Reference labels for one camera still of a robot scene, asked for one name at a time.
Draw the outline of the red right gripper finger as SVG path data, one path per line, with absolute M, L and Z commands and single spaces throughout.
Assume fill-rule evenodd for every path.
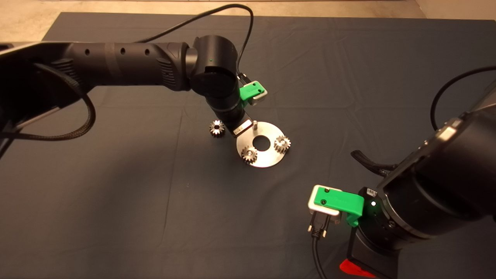
M 358 265 L 351 262 L 350 260 L 342 261 L 342 263 L 340 263 L 339 265 L 339 268 L 340 270 L 342 270 L 342 272 L 349 275 L 365 277 L 365 278 L 374 278 L 374 274 L 371 274 L 370 272 L 360 268 Z

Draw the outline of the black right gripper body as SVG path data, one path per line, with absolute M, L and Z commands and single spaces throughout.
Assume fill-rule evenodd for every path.
M 374 245 L 359 228 L 351 229 L 346 259 L 379 279 L 398 278 L 399 250 Z

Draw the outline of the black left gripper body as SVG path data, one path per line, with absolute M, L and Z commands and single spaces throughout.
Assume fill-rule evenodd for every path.
M 232 124 L 232 136 L 237 138 L 247 129 L 249 129 L 253 125 L 253 119 L 248 115 L 248 113 L 244 113 L 243 117 Z

